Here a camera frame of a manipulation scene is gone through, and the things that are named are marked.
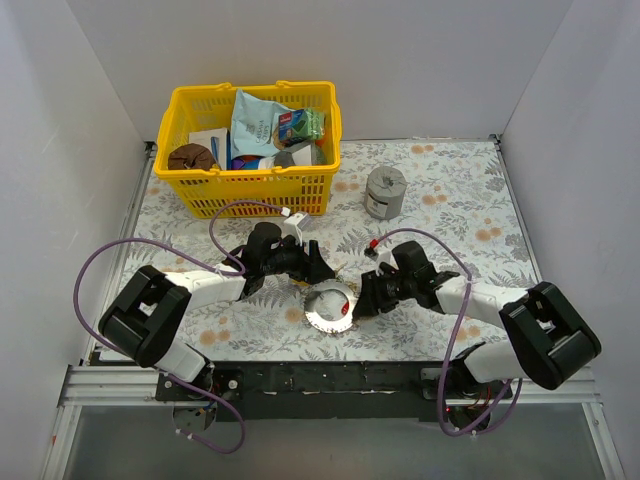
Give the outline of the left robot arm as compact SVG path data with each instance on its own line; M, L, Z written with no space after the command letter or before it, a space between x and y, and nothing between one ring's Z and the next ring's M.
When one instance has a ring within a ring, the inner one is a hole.
M214 303L244 300L271 275L309 285L336 277L317 241L259 222L245 244L216 266L172 274L151 265L138 269L103 314L98 331L138 366L173 375L188 398L200 400L211 392L213 377L205 369L207 357L177 338L183 317Z

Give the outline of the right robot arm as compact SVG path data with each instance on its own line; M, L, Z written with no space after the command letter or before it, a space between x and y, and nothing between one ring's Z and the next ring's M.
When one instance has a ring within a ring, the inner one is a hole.
M506 340L480 342L450 361L445 386L464 397L479 395L491 382L520 378L555 390L602 351L594 331L550 282L529 289L472 284L457 272L437 271L415 241L391 255L393 264L379 262L362 274L354 319L414 300L427 310L462 314L506 332Z

